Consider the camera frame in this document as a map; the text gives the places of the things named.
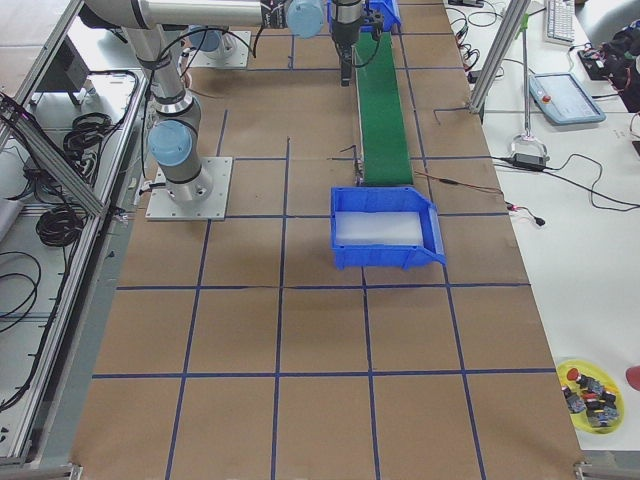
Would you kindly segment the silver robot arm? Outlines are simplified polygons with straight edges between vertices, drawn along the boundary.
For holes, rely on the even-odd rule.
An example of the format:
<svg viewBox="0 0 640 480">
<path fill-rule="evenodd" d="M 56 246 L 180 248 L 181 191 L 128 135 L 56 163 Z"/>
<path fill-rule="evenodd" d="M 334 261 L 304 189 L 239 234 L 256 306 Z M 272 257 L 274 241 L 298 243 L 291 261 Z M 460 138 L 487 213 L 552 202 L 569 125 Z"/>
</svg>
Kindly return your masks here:
<svg viewBox="0 0 640 480">
<path fill-rule="evenodd" d="M 89 1 L 100 18 L 123 29 L 140 66 L 148 77 L 156 101 L 158 122 L 148 135 L 148 149 L 165 176 L 168 196 L 176 203 L 207 198 L 214 189 L 197 154 L 201 108 L 187 91 L 170 46 L 164 25 L 201 26 L 226 29 L 257 26 L 289 29 L 301 38 L 318 34 L 326 18 L 340 61 L 340 81 L 350 85 L 353 47 L 365 20 L 361 1 Z"/>
</svg>

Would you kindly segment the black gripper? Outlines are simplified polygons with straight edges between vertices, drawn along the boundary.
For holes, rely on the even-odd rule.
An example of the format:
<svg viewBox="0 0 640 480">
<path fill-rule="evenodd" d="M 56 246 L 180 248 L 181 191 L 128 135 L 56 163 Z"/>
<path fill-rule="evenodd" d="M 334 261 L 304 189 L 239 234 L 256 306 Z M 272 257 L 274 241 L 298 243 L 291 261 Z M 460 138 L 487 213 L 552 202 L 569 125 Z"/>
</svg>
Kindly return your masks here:
<svg viewBox="0 0 640 480">
<path fill-rule="evenodd" d="M 362 25 L 362 2 L 331 2 L 331 33 L 339 46 L 340 84 L 350 86 L 353 71 L 353 45 L 358 41 Z"/>
</svg>

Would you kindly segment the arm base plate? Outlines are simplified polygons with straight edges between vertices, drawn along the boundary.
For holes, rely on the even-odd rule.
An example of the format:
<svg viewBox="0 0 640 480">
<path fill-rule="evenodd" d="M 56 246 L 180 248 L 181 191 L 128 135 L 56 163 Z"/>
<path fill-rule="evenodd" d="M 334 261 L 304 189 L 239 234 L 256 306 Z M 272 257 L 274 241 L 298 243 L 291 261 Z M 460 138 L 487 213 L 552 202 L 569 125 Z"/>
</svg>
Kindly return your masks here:
<svg viewBox="0 0 640 480">
<path fill-rule="evenodd" d="M 232 176 L 232 157 L 201 157 L 201 171 L 191 182 L 176 184 L 158 167 L 145 217 L 151 221 L 224 221 Z"/>
<path fill-rule="evenodd" d="M 249 59 L 250 31 L 207 31 L 189 36 L 192 67 L 245 69 Z"/>
</svg>

